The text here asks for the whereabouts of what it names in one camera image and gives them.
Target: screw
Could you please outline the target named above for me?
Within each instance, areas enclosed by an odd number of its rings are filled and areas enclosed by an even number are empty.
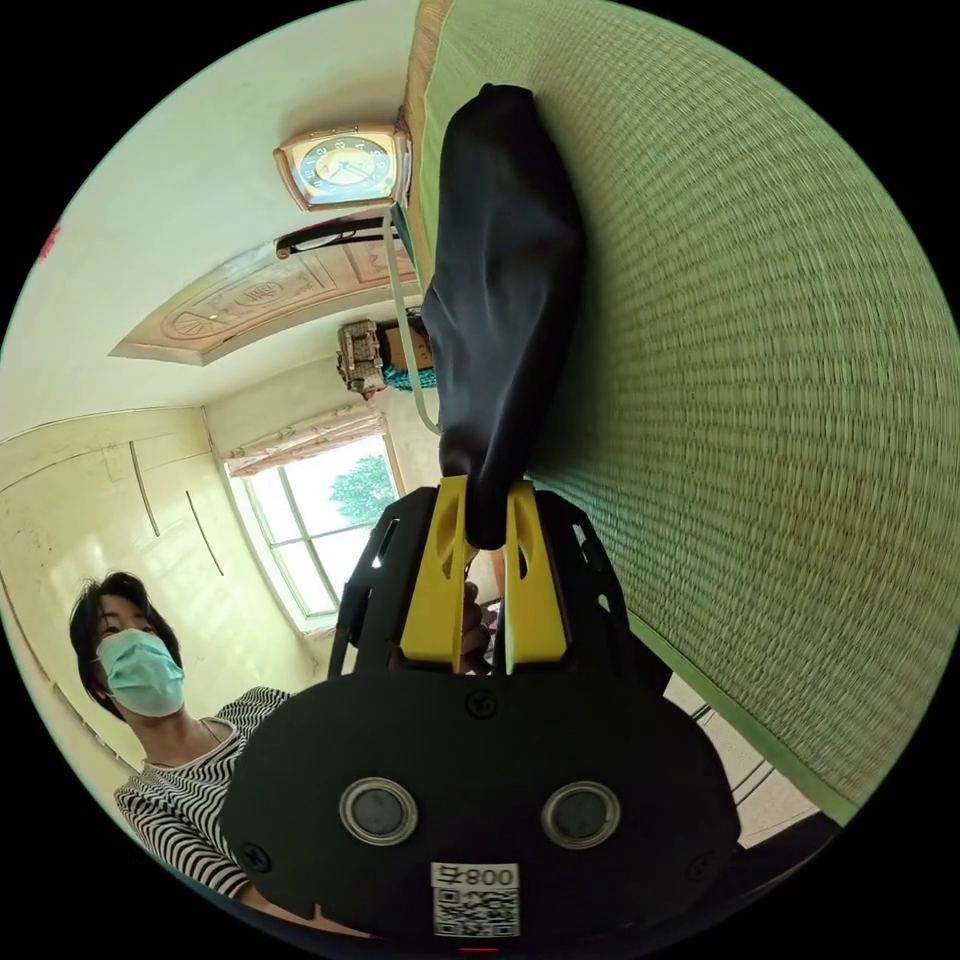
[[[489,690],[474,690],[464,706],[474,720],[489,720],[497,712],[497,698]]]
[[[694,857],[687,867],[687,879],[691,883],[699,883],[713,866],[714,857],[715,854],[712,850],[709,853],[701,853],[699,857]]]
[[[245,843],[240,848],[240,856],[243,862],[254,873],[269,873],[270,858],[266,852],[261,850],[255,843]]]

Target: tree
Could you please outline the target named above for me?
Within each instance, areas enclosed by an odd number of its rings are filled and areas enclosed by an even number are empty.
[[[330,487],[330,499],[348,523],[376,523],[396,499],[383,457],[361,457]]]

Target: clock face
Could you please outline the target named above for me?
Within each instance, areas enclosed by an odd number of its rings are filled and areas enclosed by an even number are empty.
[[[343,136],[317,144],[297,173],[315,202],[372,200],[393,189],[391,156],[373,140]]]

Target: wall clock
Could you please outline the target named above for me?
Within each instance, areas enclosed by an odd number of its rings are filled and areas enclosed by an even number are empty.
[[[410,139],[395,125],[357,125],[292,137],[273,151],[301,210],[396,203],[410,186]]]

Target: window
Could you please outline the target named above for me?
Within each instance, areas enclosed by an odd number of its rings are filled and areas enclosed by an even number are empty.
[[[370,531],[399,496],[383,437],[265,470],[244,486],[304,616],[336,613]]]

